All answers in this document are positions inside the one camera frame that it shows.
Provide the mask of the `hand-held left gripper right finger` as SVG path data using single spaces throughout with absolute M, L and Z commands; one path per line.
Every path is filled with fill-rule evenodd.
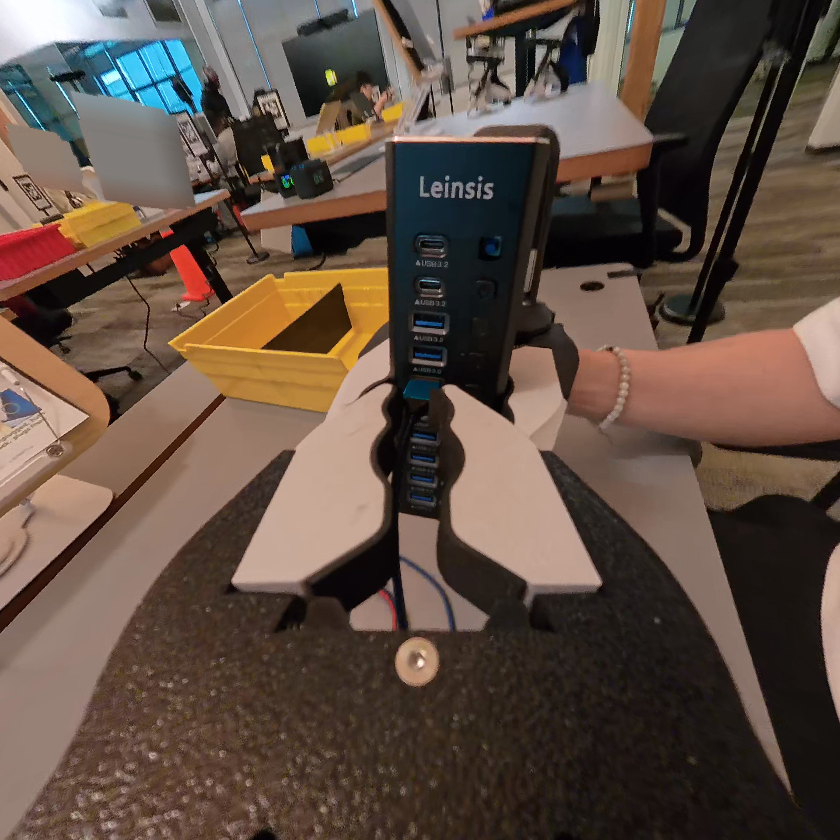
M 484 614 L 544 595 L 602 585 L 531 438 L 491 407 L 445 385 L 435 394 L 439 437 L 437 566 Z

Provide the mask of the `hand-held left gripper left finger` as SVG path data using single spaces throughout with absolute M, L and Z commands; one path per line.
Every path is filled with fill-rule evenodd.
M 328 597 L 347 612 L 394 575 L 401 399 L 378 384 L 295 449 L 232 577 L 238 592 Z

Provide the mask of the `black device with green display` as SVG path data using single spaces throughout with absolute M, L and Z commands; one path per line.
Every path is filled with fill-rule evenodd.
M 329 165 L 320 158 L 295 164 L 288 174 L 296 196 L 302 200 L 310 200 L 334 189 Z
M 268 147 L 277 191 L 284 198 L 297 195 L 297 188 L 293 181 L 293 170 L 303 165 L 309 159 L 304 139 L 284 139 Z

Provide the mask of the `grey desk with wooden edge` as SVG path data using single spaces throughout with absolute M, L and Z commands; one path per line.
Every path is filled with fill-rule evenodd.
M 470 137 L 486 126 L 542 124 L 560 142 L 557 182 L 627 175 L 648 166 L 653 135 L 600 82 L 573 85 L 550 100 L 516 98 L 494 112 L 467 112 L 419 122 L 411 137 Z M 312 199 L 269 195 L 242 214 L 248 231 L 312 224 L 378 213 L 386 207 L 383 158 L 350 174 L 330 192 Z

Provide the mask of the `person's right hand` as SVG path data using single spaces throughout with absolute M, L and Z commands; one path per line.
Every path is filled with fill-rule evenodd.
M 581 350 L 568 411 L 601 429 L 614 424 L 627 404 L 631 369 L 624 351 L 615 347 Z

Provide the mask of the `red plastic bin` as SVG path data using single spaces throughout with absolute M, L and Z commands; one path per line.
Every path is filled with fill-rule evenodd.
M 1 234 L 1 281 L 18 280 L 75 253 L 57 224 Z

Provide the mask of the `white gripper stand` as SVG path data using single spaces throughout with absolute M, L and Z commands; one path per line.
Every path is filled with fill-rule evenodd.
M 544 52 L 523 94 L 525 102 L 543 102 L 564 95 L 571 85 L 569 74 L 560 63 L 562 38 L 527 38 L 528 46 L 543 47 Z
M 509 86 L 499 76 L 499 69 L 506 54 L 504 39 L 492 35 L 478 35 L 468 37 L 465 43 L 469 87 L 468 115 L 475 118 L 509 106 L 513 96 Z

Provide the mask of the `large black screen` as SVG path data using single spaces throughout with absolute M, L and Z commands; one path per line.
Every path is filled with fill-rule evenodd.
M 282 43 L 306 117 L 319 115 L 334 93 L 354 90 L 360 71 L 378 88 L 389 86 L 382 42 L 373 12 L 342 25 Z

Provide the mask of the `black printed usb hub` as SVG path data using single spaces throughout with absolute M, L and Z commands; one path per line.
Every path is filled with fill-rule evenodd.
M 547 173 L 546 140 L 410 138 L 386 144 L 392 382 L 402 512 L 437 518 L 443 479 L 430 397 L 456 385 L 494 410 L 509 367 Z

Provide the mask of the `black tripod stand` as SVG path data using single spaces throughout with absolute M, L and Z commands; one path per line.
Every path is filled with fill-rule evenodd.
M 772 2 L 769 33 L 762 42 L 765 72 L 752 120 L 691 296 L 662 300 L 663 320 L 689 328 L 686 343 L 698 343 L 725 318 L 721 299 L 739 270 L 737 249 L 759 192 L 764 170 L 817 29 L 832 2 Z

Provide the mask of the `framed marker sign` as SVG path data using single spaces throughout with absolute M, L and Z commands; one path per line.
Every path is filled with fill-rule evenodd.
M 289 122 L 277 89 L 255 89 L 251 110 L 253 116 L 270 119 L 279 131 L 288 133 Z
M 202 159 L 210 154 L 212 149 L 208 149 L 205 139 L 198 130 L 192 115 L 187 112 L 179 112 L 174 116 L 182 138 L 185 154 L 196 159 Z
M 55 213 L 55 205 L 51 202 L 47 193 L 35 184 L 29 174 L 13 175 L 12 178 L 18 190 L 27 197 L 35 209 L 47 216 Z

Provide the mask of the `person's right forearm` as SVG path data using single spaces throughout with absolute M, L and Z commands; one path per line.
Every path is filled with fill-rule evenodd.
M 838 439 L 838 407 L 821 391 L 792 329 L 626 357 L 630 379 L 620 424 L 741 447 Z

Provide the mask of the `wooden office desk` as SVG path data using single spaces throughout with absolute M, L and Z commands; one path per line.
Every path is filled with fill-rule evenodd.
M 210 216 L 215 206 L 225 203 L 229 197 L 229 190 L 223 189 L 198 194 L 194 196 L 193 207 L 160 211 L 151 219 L 143 222 L 141 226 L 121 232 L 96 243 L 92 247 L 75 250 L 72 254 L 38 267 L 21 277 L 3 280 L 1 299 L 6 301 L 23 295 L 52 280 L 69 275 L 71 272 L 91 264 L 96 259 L 116 253 L 153 234 L 170 229 L 171 235 L 155 240 L 139 254 L 131 253 L 120 257 L 111 264 L 95 269 L 89 275 L 83 276 L 72 288 L 71 299 L 66 301 L 66 305 L 78 302 L 95 291 L 126 278 L 148 261 L 156 260 L 181 246 L 189 248 L 213 292 L 220 301 L 226 302 L 232 298 L 232 294 L 225 285 L 214 262 L 207 255 L 206 249 L 197 240 L 212 227 L 213 220 Z

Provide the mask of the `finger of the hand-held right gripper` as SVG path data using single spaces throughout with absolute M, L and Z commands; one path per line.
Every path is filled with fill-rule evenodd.
M 324 423 L 336 427 L 385 427 L 394 395 L 390 342 L 360 356 L 334 397 Z
M 532 346 L 515 349 L 509 375 L 513 425 L 539 450 L 553 451 L 567 407 L 553 352 Z

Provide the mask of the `yellow plastic bin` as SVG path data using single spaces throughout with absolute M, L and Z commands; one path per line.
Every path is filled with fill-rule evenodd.
M 335 285 L 352 330 L 327 354 L 263 350 Z M 186 361 L 239 400 L 325 413 L 361 352 L 389 318 L 385 267 L 265 276 L 171 341 Z

